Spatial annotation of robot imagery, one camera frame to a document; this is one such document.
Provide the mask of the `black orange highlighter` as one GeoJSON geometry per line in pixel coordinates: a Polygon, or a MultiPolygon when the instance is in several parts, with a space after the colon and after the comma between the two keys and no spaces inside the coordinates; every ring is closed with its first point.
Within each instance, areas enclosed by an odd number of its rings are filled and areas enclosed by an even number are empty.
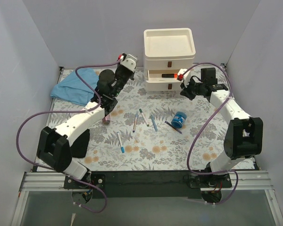
{"type": "Polygon", "coordinates": [[[161,75],[162,78],[177,78],[176,73],[164,73],[161,75]]]}

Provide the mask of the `purple slim marker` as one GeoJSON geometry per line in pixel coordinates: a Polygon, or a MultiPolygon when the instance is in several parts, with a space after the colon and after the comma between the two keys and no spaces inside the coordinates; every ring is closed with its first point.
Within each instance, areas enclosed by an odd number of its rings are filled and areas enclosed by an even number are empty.
{"type": "Polygon", "coordinates": [[[138,117],[139,117],[139,113],[137,111],[135,114],[134,122],[133,122],[133,133],[136,131],[136,124],[137,124],[138,117]]]}

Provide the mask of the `green-capped white marker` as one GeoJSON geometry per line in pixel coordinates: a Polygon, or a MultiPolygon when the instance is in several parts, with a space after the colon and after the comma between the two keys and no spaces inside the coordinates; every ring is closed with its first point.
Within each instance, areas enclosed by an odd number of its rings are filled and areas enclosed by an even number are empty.
{"type": "Polygon", "coordinates": [[[140,112],[140,114],[141,114],[141,116],[142,116],[142,118],[143,118],[143,120],[144,120],[146,126],[149,127],[150,125],[149,125],[149,123],[148,123],[148,121],[147,121],[147,118],[146,118],[146,116],[144,115],[142,109],[139,109],[139,112],[140,112]]]}

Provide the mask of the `white drawer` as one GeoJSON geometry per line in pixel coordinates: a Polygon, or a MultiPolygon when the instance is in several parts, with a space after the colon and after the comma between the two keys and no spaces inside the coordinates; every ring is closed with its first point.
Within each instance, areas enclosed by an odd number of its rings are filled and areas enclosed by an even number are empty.
{"type": "Polygon", "coordinates": [[[178,73],[179,70],[147,70],[144,73],[147,91],[181,91],[177,78],[162,78],[164,73],[178,73]]]}

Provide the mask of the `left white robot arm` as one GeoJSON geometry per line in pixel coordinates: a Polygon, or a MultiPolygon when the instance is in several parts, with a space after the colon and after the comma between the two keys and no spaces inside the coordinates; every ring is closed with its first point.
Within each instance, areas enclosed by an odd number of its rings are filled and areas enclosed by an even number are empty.
{"type": "Polygon", "coordinates": [[[117,105],[117,95],[128,80],[133,80],[135,68],[118,64],[116,71],[103,70],[97,82],[97,94],[82,113],[69,118],[55,128],[45,127],[40,134],[37,157],[57,172],[75,178],[80,188],[90,185],[88,169],[77,161],[86,155],[90,139],[89,128],[109,115],[117,105]]]}

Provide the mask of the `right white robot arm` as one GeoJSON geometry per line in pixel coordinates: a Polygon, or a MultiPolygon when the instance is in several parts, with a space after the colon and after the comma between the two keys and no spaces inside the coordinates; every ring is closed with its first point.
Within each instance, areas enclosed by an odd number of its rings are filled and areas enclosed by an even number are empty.
{"type": "Polygon", "coordinates": [[[193,100],[196,96],[206,98],[216,113],[221,113],[228,125],[223,151],[203,171],[194,172],[204,176],[209,187],[215,187],[238,163],[258,155],[262,151],[263,121],[246,113],[235,101],[230,84],[218,83],[216,69],[202,68],[201,79],[196,82],[190,69],[180,69],[177,79],[181,82],[181,95],[193,100]]]}

